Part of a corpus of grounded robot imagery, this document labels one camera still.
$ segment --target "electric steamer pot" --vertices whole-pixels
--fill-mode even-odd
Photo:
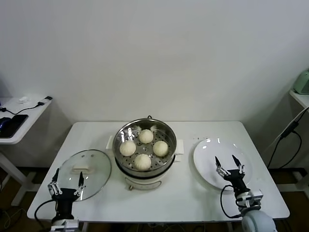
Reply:
[[[149,144],[143,144],[138,136],[144,129],[149,129],[154,134],[154,139]],[[125,157],[120,153],[121,143],[131,140],[136,145],[136,151],[132,156]],[[164,157],[158,157],[153,152],[153,146],[158,141],[164,141],[169,146],[169,152]],[[151,179],[166,172],[175,160],[176,136],[173,130],[164,122],[148,118],[141,118],[124,125],[115,135],[112,149],[118,168],[127,176],[135,179]],[[134,159],[139,154],[147,154],[151,159],[151,167],[146,171],[135,168]]]

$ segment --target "white table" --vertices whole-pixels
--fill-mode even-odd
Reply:
[[[309,107],[309,95],[302,95],[290,91],[290,95],[304,108]],[[280,192],[304,192],[309,199],[309,174],[303,177],[300,172],[293,172],[297,180],[296,184],[281,184],[277,185]]]
[[[125,122],[78,122],[70,130],[64,144],[50,167],[27,216],[34,218],[36,208],[50,200],[47,185],[55,171],[71,155],[85,149],[105,150],[108,139]],[[206,137],[235,141],[253,164],[253,178],[248,187],[261,189],[264,194],[262,210],[273,218],[290,214],[264,162],[240,122],[167,122],[178,139],[183,139],[182,161],[174,163],[162,185],[149,191],[127,190],[127,184],[117,168],[112,152],[112,174],[106,186],[95,196],[73,204],[72,214],[84,222],[211,222],[230,221],[220,207],[220,190],[215,189],[197,173],[192,161],[195,145]],[[232,192],[224,194],[228,214],[238,214]],[[38,218],[51,220],[55,203],[38,211]]]
[[[31,101],[27,103],[20,104],[18,102],[18,98],[0,98],[0,102],[1,102],[1,107],[6,107],[8,110],[12,111],[13,113],[17,113],[18,111],[22,109],[31,108],[31,107],[36,106],[37,102],[39,102],[42,99],[43,98],[32,99]],[[51,101],[48,101],[45,105],[39,106],[35,109],[23,111],[21,114],[28,115],[28,118],[26,119],[26,121],[21,125],[21,127],[17,130],[17,132],[12,138],[8,138],[8,139],[0,138],[0,145],[13,145],[21,141],[22,138],[25,136],[25,134],[32,127],[32,125],[39,118],[39,116],[49,106],[50,102]],[[2,117],[12,118],[13,116],[14,115],[12,115],[9,112],[0,112],[0,118]],[[32,183],[32,179],[34,178],[35,173],[29,173],[28,176],[25,176],[1,152],[0,152],[0,167],[8,173],[6,178],[3,180],[3,184],[2,184],[3,187],[9,180],[10,176],[22,185],[11,203],[12,206],[19,205],[20,201],[23,199],[27,191],[37,191],[39,189],[40,185],[35,185]]]
[[[309,107],[309,95],[298,94],[293,90],[290,91],[290,95],[304,108]]]

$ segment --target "white wall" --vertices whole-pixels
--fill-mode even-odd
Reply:
[[[2,88],[55,99],[48,145],[28,147],[32,158],[22,161],[27,139],[5,149],[18,166],[48,166],[51,144],[61,145],[71,123],[147,115],[240,120],[262,149],[291,119],[286,93],[309,65],[308,7],[306,0],[2,0]]]

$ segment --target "metal rim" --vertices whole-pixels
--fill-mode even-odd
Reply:
[[[80,153],[82,153],[82,152],[85,152],[85,151],[99,151],[99,152],[101,152],[102,154],[104,154],[104,155],[107,157],[107,159],[108,159],[108,161],[109,161],[109,163],[110,163],[111,169],[110,169],[110,173],[109,173],[109,175],[108,175],[108,177],[107,177],[105,183],[102,185],[102,187],[101,187],[97,192],[95,192],[92,196],[89,196],[89,197],[87,197],[87,198],[83,198],[82,200],[79,200],[80,202],[82,202],[82,201],[84,201],[84,200],[87,200],[87,199],[89,199],[89,198],[95,196],[98,192],[100,192],[100,191],[104,188],[104,186],[107,184],[107,182],[108,182],[108,180],[110,179],[111,174],[112,174],[112,162],[111,162],[110,157],[109,157],[105,152],[103,152],[103,151],[101,151],[101,150],[97,150],[97,149],[88,149],[88,150],[83,150],[83,151],[80,151],[80,152],[75,153],[74,155],[70,156],[67,160],[65,160],[65,161],[62,163],[62,165],[60,166],[59,170],[61,170],[61,168],[63,167],[63,165],[64,165],[70,158],[72,158],[73,156],[78,155],[78,154],[80,154]]]
[[[136,176],[136,175],[133,175],[133,174],[131,174],[131,173],[126,172],[126,171],[124,170],[124,168],[118,163],[118,161],[117,161],[116,158],[115,158],[115,162],[116,162],[118,168],[120,169],[120,171],[122,171],[122,172],[123,172],[124,174],[126,174],[127,176],[132,177],[132,178],[134,178],[134,179],[148,180],[148,179],[156,178],[156,177],[162,175],[163,173],[165,173],[167,170],[169,170],[170,167],[172,166],[173,162],[175,161],[175,158],[176,158],[176,157],[174,156],[172,162],[170,163],[170,165],[169,165],[167,168],[165,168],[164,170],[162,170],[160,173],[155,174],[155,175],[152,175],[152,176]]]

